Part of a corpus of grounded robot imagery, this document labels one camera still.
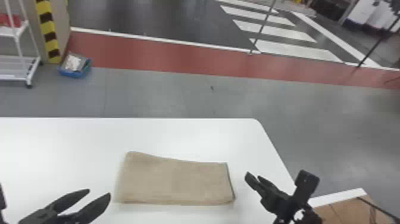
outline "cardboard box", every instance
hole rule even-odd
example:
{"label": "cardboard box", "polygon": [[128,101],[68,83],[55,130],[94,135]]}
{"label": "cardboard box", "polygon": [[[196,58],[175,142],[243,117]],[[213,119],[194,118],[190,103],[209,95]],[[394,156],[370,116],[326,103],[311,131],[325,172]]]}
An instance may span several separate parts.
{"label": "cardboard box", "polygon": [[[368,195],[361,198],[373,203]],[[314,211],[322,218],[323,224],[393,223],[390,217],[357,198],[317,207]]]}

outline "red floor stripe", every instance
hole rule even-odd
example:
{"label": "red floor stripe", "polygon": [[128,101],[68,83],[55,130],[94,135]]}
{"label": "red floor stripe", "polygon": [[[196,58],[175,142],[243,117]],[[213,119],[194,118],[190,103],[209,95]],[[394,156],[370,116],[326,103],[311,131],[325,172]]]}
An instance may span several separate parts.
{"label": "red floor stripe", "polygon": [[355,69],[339,63],[73,32],[68,50],[94,67],[250,77],[346,86],[400,89],[398,71]]}

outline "white shelf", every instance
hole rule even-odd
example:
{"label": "white shelf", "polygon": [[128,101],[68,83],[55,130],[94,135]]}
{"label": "white shelf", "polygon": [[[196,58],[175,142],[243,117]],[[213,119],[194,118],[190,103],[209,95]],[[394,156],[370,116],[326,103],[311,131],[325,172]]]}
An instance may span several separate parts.
{"label": "white shelf", "polygon": [[40,57],[15,57],[0,55],[0,80],[31,79],[40,63]]}
{"label": "white shelf", "polygon": [[[15,28],[18,38],[22,35],[22,33],[26,30],[26,28],[28,26],[29,26],[29,21],[25,20],[25,21],[22,21],[21,27]],[[14,37],[13,28],[10,28],[7,26],[0,26],[0,36],[6,37],[6,38],[13,38]]]}
{"label": "white shelf", "polygon": [[[19,28],[0,26],[0,38],[13,38],[17,47],[18,56],[0,55],[0,80],[25,81],[25,86],[30,89],[32,88],[33,75],[35,74],[38,65],[41,63],[41,57],[39,54],[38,45],[36,44],[33,36],[32,28],[29,26],[28,15],[26,13],[23,0],[12,1],[18,1],[21,8],[23,21],[21,22],[21,27]],[[10,0],[4,0],[4,5],[5,9],[7,10],[7,15],[10,17],[12,15]],[[29,31],[30,38],[33,42],[33,46],[36,51],[36,57],[24,57],[23,55],[20,37],[26,29]]]}

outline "crosswalk marking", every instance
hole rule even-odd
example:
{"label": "crosswalk marking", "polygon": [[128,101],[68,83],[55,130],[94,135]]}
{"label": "crosswalk marking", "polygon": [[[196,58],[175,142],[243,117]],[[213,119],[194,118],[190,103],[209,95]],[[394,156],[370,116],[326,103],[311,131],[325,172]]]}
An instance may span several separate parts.
{"label": "crosswalk marking", "polygon": [[[264,20],[266,15],[262,14],[262,13],[255,13],[252,11],[247,11],[247,10],[241,10],[238,8],[232,8],[232,7],[228,7],[228,6],[221,6],[222,9],[225,11],[225,13],[231,14],[231,15],[238,15],[238,16],[242,16],[242,17],[247,17],[247,18],[254,18],[256,20]],[[272,22],[272,23],[279,23],[279,24],[284,24],[284,25],[288,25],[288,26],[294,26],[294,24],[283,17],[279,17],[279,16],[275,16],[275,15],[270,15],[268,17],[268,21]]]}
{"label": "crosswalk marking", "polygon": [[342,60],[340,60],[337,56],[325,49],[308,48],[306,46],[297,46],[264,40],[258,40],[256,47],[261,52],[269,54],[342,62]]}
{"label": "crosswalk marking", "polygon": [[[236,25],[244,31],[258,33],[261,25],[256,23],[249,23],[245,21],[234,20]],[[296,30],[282,29],[272,26],[264,26],[262,33],[266,35],[279,36],[284,38],[296,39],[301,41],[317,42],[308,34]]]}
{"label": "crosswalk marking", "polygon": [[270,7],[268,7],[266,5],[260,5],[260,4],[245,2],[245,1],[240,1],[240,0],[216,0],[216,1],[230,3],[233,5],[240,5],[240,6],[244,6],[244,7],[248,7],[248,8],[255,8],[257,10],[265,10],[265,11],[270,10]]}

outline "yellow and black striped pillar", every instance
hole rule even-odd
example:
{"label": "yellow and black striped pillar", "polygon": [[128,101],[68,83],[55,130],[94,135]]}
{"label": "yellow and black striped pillar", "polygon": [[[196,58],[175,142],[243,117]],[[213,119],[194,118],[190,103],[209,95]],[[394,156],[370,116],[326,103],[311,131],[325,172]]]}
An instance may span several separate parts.
{"label": "yellow and black striped pillar", "polygon": [[58,47],[50,0],[36,0],[36,11],[39,17],[40,31],[45,41],[48,62],[58,64],[61,62],[61,53]]}

